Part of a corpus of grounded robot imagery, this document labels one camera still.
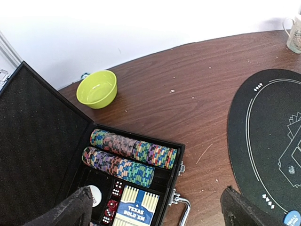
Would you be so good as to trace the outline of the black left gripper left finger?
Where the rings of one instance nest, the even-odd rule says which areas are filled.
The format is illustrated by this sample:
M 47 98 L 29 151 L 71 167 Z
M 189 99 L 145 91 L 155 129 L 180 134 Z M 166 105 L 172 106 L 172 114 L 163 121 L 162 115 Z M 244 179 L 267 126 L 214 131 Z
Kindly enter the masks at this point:
M 26 223 L 26 226 L 88 226 L 93 208 L 90 187 L 85 186 L 51 209 Z

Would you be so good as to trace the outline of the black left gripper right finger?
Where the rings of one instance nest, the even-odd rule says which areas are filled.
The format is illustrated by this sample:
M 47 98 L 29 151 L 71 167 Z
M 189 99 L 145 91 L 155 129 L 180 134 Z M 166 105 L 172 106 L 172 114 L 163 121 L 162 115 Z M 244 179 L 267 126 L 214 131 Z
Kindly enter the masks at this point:
M 282 222 L 262 211 L 228 186 L 221 195 L 221 208 L 227 226 L 281 226 Z

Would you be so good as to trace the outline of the blue small blind button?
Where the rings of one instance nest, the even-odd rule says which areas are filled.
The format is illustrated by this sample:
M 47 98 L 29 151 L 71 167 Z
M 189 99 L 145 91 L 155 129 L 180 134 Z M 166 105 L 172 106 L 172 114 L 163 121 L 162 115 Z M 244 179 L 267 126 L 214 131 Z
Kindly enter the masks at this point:
M 284 224 L 287 226 L 300 226 L 301 214 L 296 210 L 288 212 L 284 218 Z

